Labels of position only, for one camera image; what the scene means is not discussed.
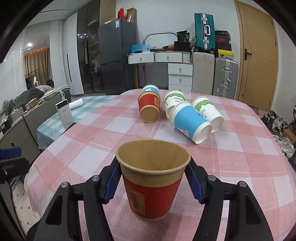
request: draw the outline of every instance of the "white curtain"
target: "white curtain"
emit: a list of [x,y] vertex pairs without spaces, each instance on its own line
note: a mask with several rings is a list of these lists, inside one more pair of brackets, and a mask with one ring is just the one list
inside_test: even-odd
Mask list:
[[63,24],[64,20],[53,20],[50,28],[50,62],[55,88],[67,84],[62,49]]
[[4,100],[10,100],[27,90],[24,74],[24,39],[26,29],[17,37],[0,64],[0,108]]

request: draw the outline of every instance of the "dark gray refrigerator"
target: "dark gray refrigerator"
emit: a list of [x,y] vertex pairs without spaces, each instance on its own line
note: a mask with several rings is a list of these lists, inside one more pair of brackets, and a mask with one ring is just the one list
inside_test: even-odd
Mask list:
[[136,26],[123,19],[99,27],[99,50],[106,95],[135,89],[134,66],[127,55],[136,44]]

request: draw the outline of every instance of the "blue gripper pad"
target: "blue gripper pad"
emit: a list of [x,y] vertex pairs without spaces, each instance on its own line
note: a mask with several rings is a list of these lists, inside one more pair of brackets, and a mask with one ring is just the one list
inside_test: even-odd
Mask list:
[[193,171],[190,163],[185,167],[185,175],[194,198],[197,199],[199,203],[203,203],[204,196],[202,194],[202,185],[200,184],[200,181],[198,180],[198,177]]
[[117,162],[106,182],[106,191],[105,191],[105,196],[103,197],[103,200],[105,203],[109,203],[109,201],[113,199],[120,177],[121,177],[121,168],[120,168],[120,163]]
[[22,155],[22,150],[19,147],[1,149],[0,150],[0,160],[8,160]]

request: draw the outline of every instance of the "curtain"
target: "curtain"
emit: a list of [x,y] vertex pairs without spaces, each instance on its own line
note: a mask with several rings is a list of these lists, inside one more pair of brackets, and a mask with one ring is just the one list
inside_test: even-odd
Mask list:
[[24,39],[26,29],[17,37],[0,64],[0,108],[4,100],[10,100],[27,90],[24,76]]
[[25,75],[39,69],[39,85],[47,85],[49,78],[49,47],[37,49],[24,56]]
[[50,60],[55,88],[67,84],[62,48],[64,22],[64,20],[53,20],[50,28]]

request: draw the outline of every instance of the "kraft paper cup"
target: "kraft paper cup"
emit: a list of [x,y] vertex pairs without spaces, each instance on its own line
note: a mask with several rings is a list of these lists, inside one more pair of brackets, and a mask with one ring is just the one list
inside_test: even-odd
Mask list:
[[159,88],[156,85],[146,85],[143,89],[142,89],[142,93],[145,91],[153,91],[156,94],[158,94],[160,96],[160,92],[159,92]]
[[211,132],[219,130],[223,125],[224,118],[207,97],[201,96],[196,98],[192,102],[192,106],[212,124],[213,128]]
[[164,218],[190,161],[188,151],[162,140],[138,140],[122,144],[116,158],[135,216],[146,221]]
[[183,101],[186,101],[186,98],[184,93],[181,91],[172,90],[166,93],[165,97],[163,98],[163,102],[165,103],[165,114],[167,118],[170,116],[170,112],[174,106]]
[[196,144],[206,140],[212,130],[211,123],[188,101],[181,102],[172,109],[169,121]]
[[160,97],[153,91],[143,92],[138,99],[140,118],[146,122],[155,122],[159,118]]

